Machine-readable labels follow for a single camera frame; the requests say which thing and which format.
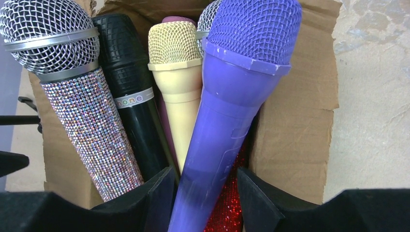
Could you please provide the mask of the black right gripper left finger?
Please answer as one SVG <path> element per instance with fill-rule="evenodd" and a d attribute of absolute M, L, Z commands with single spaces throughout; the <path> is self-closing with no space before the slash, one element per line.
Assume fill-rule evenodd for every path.
<path fill-rule="evenodd" d="M 173 203 L 175 174 L 166 167 L 145 184 L 100 204 L 92 232 L 164 232 Z"/>

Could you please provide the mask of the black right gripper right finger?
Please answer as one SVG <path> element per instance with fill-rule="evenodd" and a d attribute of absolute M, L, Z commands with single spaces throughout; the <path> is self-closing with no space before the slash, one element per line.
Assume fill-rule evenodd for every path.
<path fill-rule="evenodd" d="M 284 226 L 293 214 L 319 206 L 263 181 L 246 168 L 237 170 L 237 188 L 247 232 L 286 232 Z"/>

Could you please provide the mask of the red glitter microphone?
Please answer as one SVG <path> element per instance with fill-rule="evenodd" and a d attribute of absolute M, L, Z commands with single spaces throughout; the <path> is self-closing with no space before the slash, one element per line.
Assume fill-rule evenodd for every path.
<path fill-rule="evenodd" d="M 214 0 L 201 13 L 198 21 L 198 31 L 210 30 L 221 0 Z M 242 209 L 237 189 L 237 168 L 248 165 L 247 139 L 236 155 L 236 160 L 227 177 L 213 213 L 208 220 L 205 232 L 242 232 Z"/>

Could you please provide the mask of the brown cardboard box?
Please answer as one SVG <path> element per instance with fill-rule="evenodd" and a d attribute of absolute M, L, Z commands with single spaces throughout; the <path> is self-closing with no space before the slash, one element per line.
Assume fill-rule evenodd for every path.
<path fill-rule="evenodd" d="M 290 73 L 264 103 L 250 168 L 264 181 L 308 202 L 321 204 L 326 184 L 337 65 L 332 33 L 341 3 L 303 0 L 303 20 Z M 102 203 L 62 124 L 30 73 L 43 127 L 44 189 L 84 208 Z"/>

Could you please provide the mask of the black microphone with silver band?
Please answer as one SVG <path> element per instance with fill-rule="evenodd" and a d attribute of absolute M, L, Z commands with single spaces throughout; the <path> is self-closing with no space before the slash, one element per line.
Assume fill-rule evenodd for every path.
<path fill-rule="evenodd" d="M 179 172 L 156 107 L 153 74 L 136 28 L 125 14 L 92 18 L 99 30 L 101 65 L 145 181 L 171 167 Z"/>

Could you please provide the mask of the cream plastic microphone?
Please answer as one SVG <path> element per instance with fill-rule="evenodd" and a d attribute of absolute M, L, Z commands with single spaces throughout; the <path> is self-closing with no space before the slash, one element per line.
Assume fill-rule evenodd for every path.
<path fill-rule="evenodd" d="M 148 33 L 148 69 L 165 103 L 179 170 L 184 168 L 202 92 L 203 58 L 188 21 L 156 24 Z"/>

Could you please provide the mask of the purple plastic microphone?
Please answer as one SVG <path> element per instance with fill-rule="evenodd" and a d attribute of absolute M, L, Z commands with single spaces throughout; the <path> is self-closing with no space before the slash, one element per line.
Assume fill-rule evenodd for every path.
<path fill-rule="evenodd" d="M 203 38 L 203 91 L 168 230 L 202 232 L 302 21 L 296 0 L 224 0 Z"/>

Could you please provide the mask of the silver rhinestone microphone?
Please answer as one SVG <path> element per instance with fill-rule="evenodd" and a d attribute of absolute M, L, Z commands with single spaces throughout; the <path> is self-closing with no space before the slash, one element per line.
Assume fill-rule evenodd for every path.
<path fill-rule="evenodd" d="M 101 198 L 144 180 L 98 63 L 98 29 L 73 0 L 7 0 L 0 9 L 4 48 L 40 85 Z"/>

